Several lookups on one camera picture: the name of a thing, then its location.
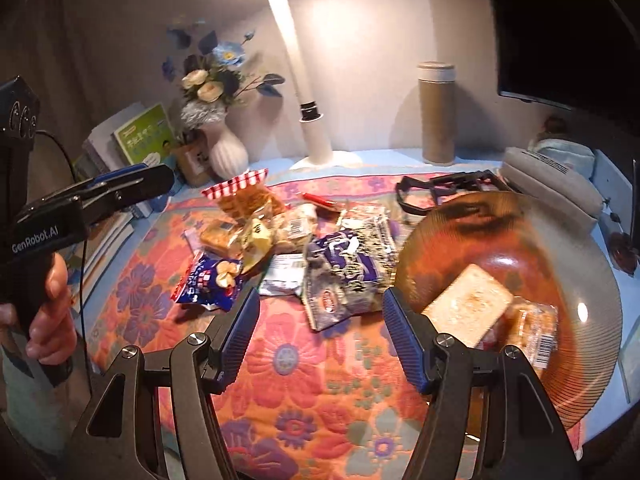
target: television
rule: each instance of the television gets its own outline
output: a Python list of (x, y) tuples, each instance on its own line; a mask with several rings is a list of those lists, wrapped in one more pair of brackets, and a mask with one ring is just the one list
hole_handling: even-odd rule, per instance
[(640, 136), (640, 0), (492, 5), (498, 94), (580, 108)]

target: finger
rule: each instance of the finger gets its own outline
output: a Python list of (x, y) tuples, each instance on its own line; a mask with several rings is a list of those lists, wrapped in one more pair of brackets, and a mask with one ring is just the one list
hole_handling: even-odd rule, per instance
[(15, 325), (18, 323), (18, 315), (10, 303), (0, 304), (0, 325)]
[(62, 362), (74, 352), (77, 341), (78, 336), (76, 335), (73, 321), (69, 315), (60, 323), (57, 330), (46, 343), (38, 345), (33, 341), (29, 341), (26, 346), (26, 352), (28, 357), (38, 359), (41, 362), (48, 360), (54, 354), (59, 354), (62, 359), (60, 362)]
[(56, 300), (66, 287), (66, 264), (58, 253), (53, 255), (53, 265), (47, 275), (45, 287), (50, 300)]
[(49, 301), (40, 307), (29, 328), (29, 336), (36, 343), (44, 343), (53, 334), (65, 316), (71, 304), (71, 294), (65, 286), (63, 293), (55, 301)]

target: book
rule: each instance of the book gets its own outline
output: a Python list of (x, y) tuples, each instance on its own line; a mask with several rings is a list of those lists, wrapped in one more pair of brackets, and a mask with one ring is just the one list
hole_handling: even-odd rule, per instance
[[(91, 227), (86, 245), (86, 258), (84, 263), (85, 291), (87, 279), (94, 270), (96, 261), (113, 245), (120, 233), (129, 226), (132, 218), (132, 213), (120, 212)], [(68, 274), (67, 285), (71, 290), (72, 297), (78, 295), (80, 288), (82, 247), (83, 243), (79, 243), (60, 251), (66, 263), (66, 272)]]
[(149, 202), (155, 211), (166, 207), (168, 197), (173, 196), (184, 183), (177, 169), (177, 160), (171, 150), (175, 147), (175, 136), (162, 103), (158, 103), (123, 124), (113, 133), (125, 160), (129, 164), (144, 162), (148, 166), (166, 164), (174, 170), (175, 181), (167, 195)]
[[(130, 164), (123, 158), (113, 133), (144, 111), (145, 107), (142, 103), (133, 103), (91, 130), (89, 136), (82, 143), (82, 149), (99, 173), (120, 170)], [(146, 218), (152, 212), (148, 202), (136, 204), (131, 210), (136, 218)]]
[[(114, 259), (124, 242), (133, 234), (133, 225), (127, 224), (124, 229), (118, 233), (118, 235), (111, 240), (111, 243), (105, 246), (104, 251), (101, 254), (97, 254), (97, 259), (94, 260), (93, 267), (87, 272), (84, 272), (84, 284), (82, 286), (82, 301), (85, 302), (98, 280), (104, 274), (104, 271), (109, 267), (109, 264)], [(71, 296), (71, 307), (79, 314), (80, 313), (80, 287)]]

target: thermos bottle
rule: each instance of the thermos bottle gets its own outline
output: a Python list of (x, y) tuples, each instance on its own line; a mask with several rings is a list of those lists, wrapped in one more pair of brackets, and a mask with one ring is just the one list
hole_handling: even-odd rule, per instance
[(456, 139), (456, 68), (427, 61), (418, 65), (422, 115), (422, 158), (438, 166), (453, 164)]

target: white ribbed vase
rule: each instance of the white ribbed vase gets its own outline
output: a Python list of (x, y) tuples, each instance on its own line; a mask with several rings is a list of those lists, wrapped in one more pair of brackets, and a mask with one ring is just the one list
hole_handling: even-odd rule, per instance
[(200, 130), (207, 137), (211, 168), (219, 177), (229, 180), (249, 169), (246, 148), (226, 126), (225, 121), (203, 124)]

